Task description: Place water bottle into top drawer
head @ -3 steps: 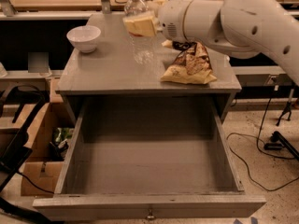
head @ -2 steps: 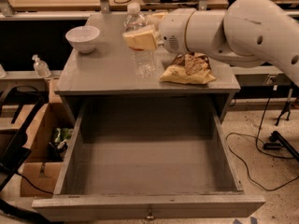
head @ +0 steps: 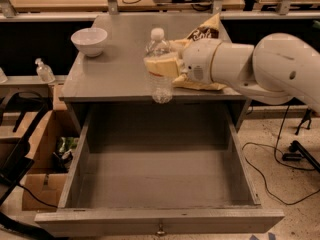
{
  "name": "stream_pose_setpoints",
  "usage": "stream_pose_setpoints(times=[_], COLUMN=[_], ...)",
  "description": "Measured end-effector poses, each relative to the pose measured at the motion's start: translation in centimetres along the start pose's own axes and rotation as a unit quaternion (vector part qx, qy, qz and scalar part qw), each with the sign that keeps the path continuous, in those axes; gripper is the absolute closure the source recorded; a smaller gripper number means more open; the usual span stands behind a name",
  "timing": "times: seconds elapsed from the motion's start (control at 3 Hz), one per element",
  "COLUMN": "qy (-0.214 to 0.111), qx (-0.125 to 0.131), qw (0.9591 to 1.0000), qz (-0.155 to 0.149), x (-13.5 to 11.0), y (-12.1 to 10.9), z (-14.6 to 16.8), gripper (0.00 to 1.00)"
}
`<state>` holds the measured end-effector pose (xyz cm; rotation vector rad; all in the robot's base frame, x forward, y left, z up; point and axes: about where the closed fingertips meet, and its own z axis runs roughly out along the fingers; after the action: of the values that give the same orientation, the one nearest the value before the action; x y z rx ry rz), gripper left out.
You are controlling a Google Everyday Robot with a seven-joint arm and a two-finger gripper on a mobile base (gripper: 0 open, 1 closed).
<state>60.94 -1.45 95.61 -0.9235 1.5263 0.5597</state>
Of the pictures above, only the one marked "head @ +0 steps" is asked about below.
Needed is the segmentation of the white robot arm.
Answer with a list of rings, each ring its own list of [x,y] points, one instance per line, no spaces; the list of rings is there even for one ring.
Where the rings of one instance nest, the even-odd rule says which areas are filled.
[[[268,105],[296,98],[320,113],[320,54],[301,39],[270,34],[257,45],[221,39],[186,39],[171,51],[144,58],[146,69],[175,87],[220,90],[226,86]]]

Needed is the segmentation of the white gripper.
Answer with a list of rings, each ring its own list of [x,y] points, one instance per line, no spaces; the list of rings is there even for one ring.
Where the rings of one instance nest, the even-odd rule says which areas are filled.
[[[144,59],[144,64],[150,73],[177,78],[185,66],[191,81],[203,84],[212,82],[211,64],[218,46],[222,43],[220,39],[203,38],[193,42],[189,39],[178,39],[170,40],[169,43],[172,52],[179,55],[183,53],[184,63],[177,58],[148,57]]]

